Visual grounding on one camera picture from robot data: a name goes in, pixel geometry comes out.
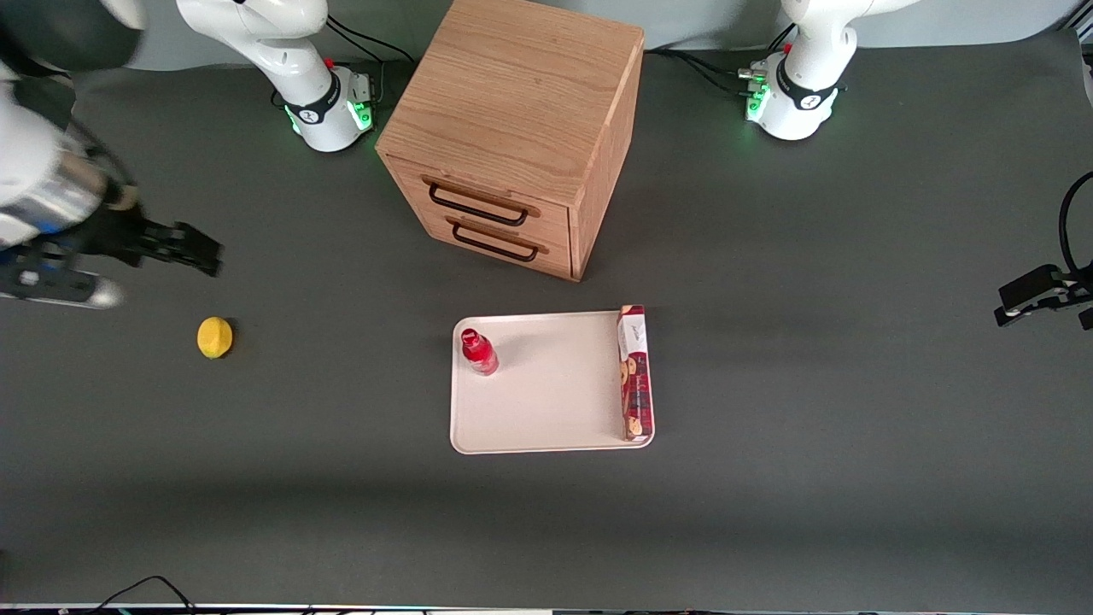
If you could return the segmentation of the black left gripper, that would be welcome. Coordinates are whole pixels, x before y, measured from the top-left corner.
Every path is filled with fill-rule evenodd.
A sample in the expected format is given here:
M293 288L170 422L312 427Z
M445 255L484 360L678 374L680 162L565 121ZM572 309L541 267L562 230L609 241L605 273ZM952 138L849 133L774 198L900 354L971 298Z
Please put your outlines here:
M1071 270L1046 264L1004 284L998 293L1001 305L994 311L997 326L1007 327L1030 314L1062 308L1085 308L1078 314L1082 331L1093 330L1092 264Z

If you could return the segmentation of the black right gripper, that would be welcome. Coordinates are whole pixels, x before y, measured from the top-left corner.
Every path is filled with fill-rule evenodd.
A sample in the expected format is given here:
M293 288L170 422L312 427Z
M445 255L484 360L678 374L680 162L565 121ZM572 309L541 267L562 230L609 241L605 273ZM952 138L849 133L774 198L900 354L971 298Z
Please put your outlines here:
M216 277L222 245L192 225L160 225L144 217L140 203L126 209L102 206L79 226L79 253L99 255L140 267L143 258L191 267Z

